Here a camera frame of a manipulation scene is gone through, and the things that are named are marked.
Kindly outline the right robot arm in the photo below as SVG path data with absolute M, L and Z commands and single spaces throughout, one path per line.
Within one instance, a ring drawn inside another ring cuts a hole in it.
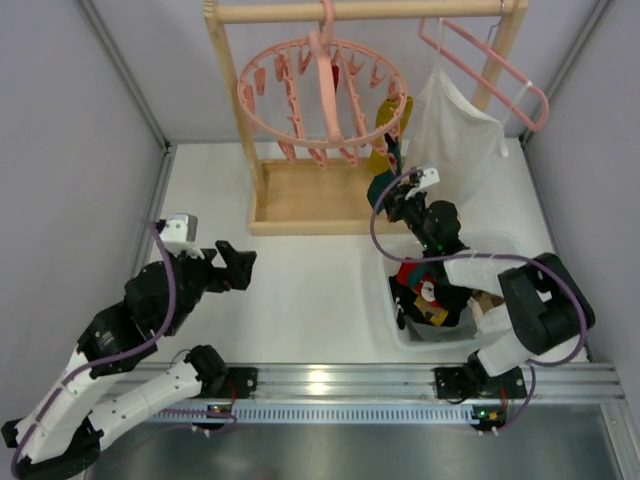
M 448 201 L 425 202 L 426 194 L 408 183 L 387 186 L 375 204 L 389 221 L 404 222 L 422 247 L 404 262 L 410 288 L 430 282 L 434 300 L 449 313 L 463 310 L 473 292 L 501 297 L 511 329 L 472 353 L 461 368 L 462 397 L 489 391 L 498 378 L 524 362 L 576 338 L 582 347 L 594 312 L 562 261 L 554 254 L 535 258 L 473 252 L 459 238 L 458 211 Z

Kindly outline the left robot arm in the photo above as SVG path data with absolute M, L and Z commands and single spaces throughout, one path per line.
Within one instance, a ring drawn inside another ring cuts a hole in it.
M 123 299 L 97 313 L 79 337 L 60 378 L 22 418 L 1 429 L 13 450 L 16 479 L 70 479 L 95 463 L 117 438 L 184 399 L 222 389 L 229 368 L 211 345 L 189 349 L 158 377 L 109 402 L 103 395 L 175 335 L 207 293 L 244 291 L 257 260 L 227 241 L 189 252 L 159 248 L 160 260 L 124 287 Z

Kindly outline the dark green patterned sock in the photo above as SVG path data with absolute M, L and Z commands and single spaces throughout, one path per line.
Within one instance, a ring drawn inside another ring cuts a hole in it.
M 380 214 L 384 210 L 383 203 L 375 208 L 380 195 L 402 173 L 403 169 L 400 140 L 385 134 L 384 141 L 386 153 L 380 154 L 377 150 L 373 150 L 367 163 L 367 168 L 374 174 L 367 190 L 367 200 L 376 214 Z

